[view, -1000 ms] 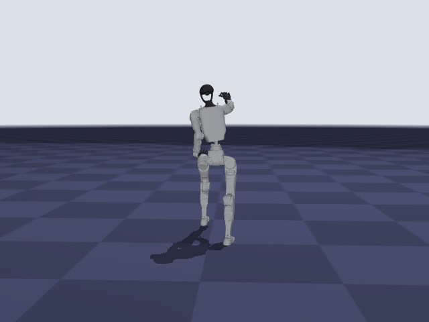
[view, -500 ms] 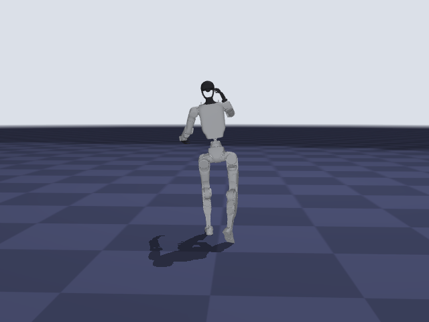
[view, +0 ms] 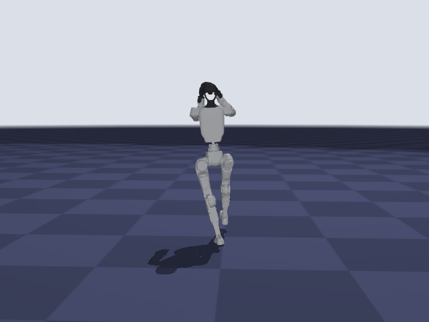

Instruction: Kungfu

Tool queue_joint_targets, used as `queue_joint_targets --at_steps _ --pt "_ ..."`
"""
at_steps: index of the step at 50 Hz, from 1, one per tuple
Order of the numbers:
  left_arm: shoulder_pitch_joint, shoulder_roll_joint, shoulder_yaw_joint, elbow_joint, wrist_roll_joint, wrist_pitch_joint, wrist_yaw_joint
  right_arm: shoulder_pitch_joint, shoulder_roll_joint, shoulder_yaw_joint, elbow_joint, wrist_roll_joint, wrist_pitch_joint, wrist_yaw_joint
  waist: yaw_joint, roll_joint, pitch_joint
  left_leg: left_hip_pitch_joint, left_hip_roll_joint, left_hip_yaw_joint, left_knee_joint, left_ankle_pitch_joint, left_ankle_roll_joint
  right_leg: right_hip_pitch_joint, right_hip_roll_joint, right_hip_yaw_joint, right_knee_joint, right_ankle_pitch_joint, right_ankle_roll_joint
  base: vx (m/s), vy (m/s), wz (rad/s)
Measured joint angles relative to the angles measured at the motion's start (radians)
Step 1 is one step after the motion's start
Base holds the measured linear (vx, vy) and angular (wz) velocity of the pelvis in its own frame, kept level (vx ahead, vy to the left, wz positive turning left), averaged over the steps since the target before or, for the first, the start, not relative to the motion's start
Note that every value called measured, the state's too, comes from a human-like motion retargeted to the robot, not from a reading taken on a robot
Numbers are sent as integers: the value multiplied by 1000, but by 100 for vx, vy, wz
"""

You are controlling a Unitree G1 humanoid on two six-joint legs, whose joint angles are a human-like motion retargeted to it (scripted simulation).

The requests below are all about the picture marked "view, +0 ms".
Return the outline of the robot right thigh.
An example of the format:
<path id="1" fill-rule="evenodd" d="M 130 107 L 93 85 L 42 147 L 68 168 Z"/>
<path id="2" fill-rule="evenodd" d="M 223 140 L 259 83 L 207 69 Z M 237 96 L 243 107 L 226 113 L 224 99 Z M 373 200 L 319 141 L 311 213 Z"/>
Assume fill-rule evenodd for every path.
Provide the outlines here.
<path id="1" fill-rule="evenodd" d="M 233 157 L 230 154 L 223 154 L 223 165 L 221 165 L 221 175 L 222 175 L 221 193 L 224 195 L 228 195 L 229 193 L 228 184 L 230 184 L 230 177 L 231 177 L 233 165 L 234 165 Z"/>

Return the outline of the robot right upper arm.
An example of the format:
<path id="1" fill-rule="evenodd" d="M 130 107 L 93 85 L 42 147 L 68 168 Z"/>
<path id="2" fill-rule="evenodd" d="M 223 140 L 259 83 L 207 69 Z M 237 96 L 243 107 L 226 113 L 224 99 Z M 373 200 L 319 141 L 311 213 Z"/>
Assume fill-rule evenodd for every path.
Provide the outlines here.
<path id="1" fill-rule="evenodd" d="M 224 114 L 229 117 L 233 117 L 236 114 L 235 110 L 232 108 L 231 105 L 227 105 L 223 107 L 223 110 L 224 110 Z"/>

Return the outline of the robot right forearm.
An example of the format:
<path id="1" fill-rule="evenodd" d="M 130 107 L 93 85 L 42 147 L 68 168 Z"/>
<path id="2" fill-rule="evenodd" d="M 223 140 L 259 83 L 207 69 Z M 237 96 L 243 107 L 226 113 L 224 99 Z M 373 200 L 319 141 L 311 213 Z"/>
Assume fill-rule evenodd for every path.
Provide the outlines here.
<path id="1" fill-rule="evenodd" d="M 222 94 L 222 93 L 221 93 Z M 223 95 L 223 94 L 222 94 Z M 219 104 L 221 104 L 221 106 L 225 107 L 227 105 L 230 105 L 222 96 L 222 98 L 219 98 L 218 95 L 216 96 L 217 101 L 219 102 Z M 235 109 L 234 109 L 235 110 Z M 235 111 L 236 112 L 236 111 Z"/>

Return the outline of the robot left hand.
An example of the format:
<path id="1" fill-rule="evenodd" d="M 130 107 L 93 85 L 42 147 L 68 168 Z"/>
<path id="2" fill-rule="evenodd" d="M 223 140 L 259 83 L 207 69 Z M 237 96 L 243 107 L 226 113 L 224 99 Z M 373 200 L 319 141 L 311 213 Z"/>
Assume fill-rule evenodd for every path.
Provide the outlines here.
<path id="1" fill-rule="evenodd" d="M 201 86 L 200 86 L 200 88 L 199 88 L 198 103 L 201 103 L 202 99 L 204 99 L 204 97 L 203 97 L 204 96 L 203 88 L 205 86 L 205 83 L 207 83 L 207 82 L 202 83 Z"/>

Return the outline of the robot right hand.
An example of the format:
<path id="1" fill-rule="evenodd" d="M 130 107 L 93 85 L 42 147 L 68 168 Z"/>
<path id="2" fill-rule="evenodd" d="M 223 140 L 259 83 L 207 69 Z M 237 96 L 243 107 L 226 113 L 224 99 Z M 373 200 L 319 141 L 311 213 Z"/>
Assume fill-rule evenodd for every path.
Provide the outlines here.
<path id="1" fill-rule="evenodd" d="M 210 83 L 210 82 L 208 82 L 208 83 Z M 208 83 L 205 83 L 205 85 L 208 84 Z M 222 94 L 221 94 L 221 92 L 218 89 L 217 89 L 217 95 L 218 95 L 219 98 L 222 98 Z"/>

